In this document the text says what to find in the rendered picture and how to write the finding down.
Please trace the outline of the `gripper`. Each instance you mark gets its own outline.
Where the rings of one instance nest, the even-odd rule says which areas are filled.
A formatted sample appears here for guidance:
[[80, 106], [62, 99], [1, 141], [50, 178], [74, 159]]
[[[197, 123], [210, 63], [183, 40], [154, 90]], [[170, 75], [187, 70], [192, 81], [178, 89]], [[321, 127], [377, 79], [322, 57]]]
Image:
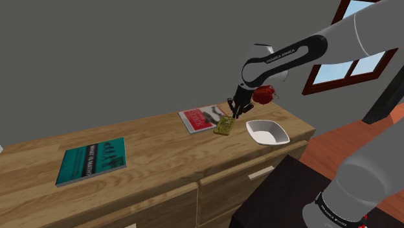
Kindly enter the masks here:
[[238, 86], [233, 98], [228, 98], [227, 103], [232, 111], [232, 118], [238, 119], [240, 115], [250, 111], [254, 105], [251, 103], [251, 98], [254, 91], [245, 89], [242, 86]]

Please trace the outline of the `olive green rectangular sponge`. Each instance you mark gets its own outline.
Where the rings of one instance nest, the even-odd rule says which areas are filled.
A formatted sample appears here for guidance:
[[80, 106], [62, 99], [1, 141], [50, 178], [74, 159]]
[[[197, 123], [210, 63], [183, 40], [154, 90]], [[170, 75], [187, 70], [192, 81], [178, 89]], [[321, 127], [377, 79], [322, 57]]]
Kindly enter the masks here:
[[217, 128], [214, 130], [214, 133], [225, 136], [230, 135], [235, 122], [236, 119], [232, 116], [222, 116], [217, 124]]

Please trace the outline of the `red round object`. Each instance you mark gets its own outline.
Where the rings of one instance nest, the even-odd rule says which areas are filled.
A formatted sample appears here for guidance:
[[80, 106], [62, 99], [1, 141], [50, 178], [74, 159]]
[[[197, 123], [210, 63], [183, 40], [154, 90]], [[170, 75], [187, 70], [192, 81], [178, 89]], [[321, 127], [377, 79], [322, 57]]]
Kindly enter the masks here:
[[252, 100], [259, 104], [265, 105], [270, 103], [274, 97], [277, 97], [276, 91], [272, 85], [264, 85], [258, 87], [252, 94]]

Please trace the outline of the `red and grey book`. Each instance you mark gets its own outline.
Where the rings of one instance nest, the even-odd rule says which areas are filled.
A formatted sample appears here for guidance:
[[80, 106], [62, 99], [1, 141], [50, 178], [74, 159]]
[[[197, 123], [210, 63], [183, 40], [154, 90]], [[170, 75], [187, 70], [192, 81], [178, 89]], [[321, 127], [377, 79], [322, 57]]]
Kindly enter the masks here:
[[195, 134], [217, 128], [225, 112], [217, 105], [194, 108], [178, 113], [189, 134]]

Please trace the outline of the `white square bowl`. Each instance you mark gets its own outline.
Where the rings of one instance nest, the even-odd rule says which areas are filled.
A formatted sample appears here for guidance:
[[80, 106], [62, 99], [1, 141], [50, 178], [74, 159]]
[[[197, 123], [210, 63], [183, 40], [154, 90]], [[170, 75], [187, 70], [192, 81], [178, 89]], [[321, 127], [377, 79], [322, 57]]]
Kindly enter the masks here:
[[275, 121], [250, 120], [246, 128], [251, 138], [260, 145], [282, 145], [290, 142], [289, 135]]

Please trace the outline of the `wooden chest of drawers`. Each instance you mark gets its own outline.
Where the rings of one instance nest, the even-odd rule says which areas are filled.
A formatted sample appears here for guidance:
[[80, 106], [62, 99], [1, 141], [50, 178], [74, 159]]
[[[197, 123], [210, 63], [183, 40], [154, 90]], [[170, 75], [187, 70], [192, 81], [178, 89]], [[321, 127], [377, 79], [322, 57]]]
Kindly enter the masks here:
[[[246, 122], [272, 120], [289, 135], [260, 145]], [[0, 228], [199, 228], [205, 183], [300, 156], [313, 126], [276, 104], [241, 116], [230, 135], [189, 134], [167, 113], [11, 144], [0, 153]], [[127, 167], [64, 187], [55, 182], [66, 150], [123, 137]]]

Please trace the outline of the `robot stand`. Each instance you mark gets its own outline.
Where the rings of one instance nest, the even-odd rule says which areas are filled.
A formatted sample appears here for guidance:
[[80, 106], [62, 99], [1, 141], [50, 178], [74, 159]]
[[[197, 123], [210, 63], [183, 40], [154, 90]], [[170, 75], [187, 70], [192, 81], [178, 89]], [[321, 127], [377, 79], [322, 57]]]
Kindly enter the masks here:
[[385, 187], [351, 155], [329, 180], [290, 155], [232, 215], [229, 228], [404, 228], [376, 208]]

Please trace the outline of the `red-framed window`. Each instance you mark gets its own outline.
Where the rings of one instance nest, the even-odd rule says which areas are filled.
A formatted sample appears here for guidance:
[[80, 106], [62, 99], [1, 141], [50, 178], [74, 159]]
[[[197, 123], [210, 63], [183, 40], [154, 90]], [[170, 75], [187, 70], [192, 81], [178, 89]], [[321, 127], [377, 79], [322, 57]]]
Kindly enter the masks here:
[[[336, 23], [378, 1], [341, 0], [332, 23]], [[360, 60], [334, 65], [314, 65], [302, 94], [310, 95], [375, 80], [381, 76], [396, 52], [396, 49], [391, 49]]]

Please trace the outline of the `teal book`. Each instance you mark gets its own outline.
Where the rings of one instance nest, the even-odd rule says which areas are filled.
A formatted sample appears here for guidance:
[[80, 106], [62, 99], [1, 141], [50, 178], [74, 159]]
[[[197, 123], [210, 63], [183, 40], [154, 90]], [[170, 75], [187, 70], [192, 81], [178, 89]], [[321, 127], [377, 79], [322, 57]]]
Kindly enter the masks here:
[[126, 168], [126, 145], [123, 137], [66, 150], [56, 187]]

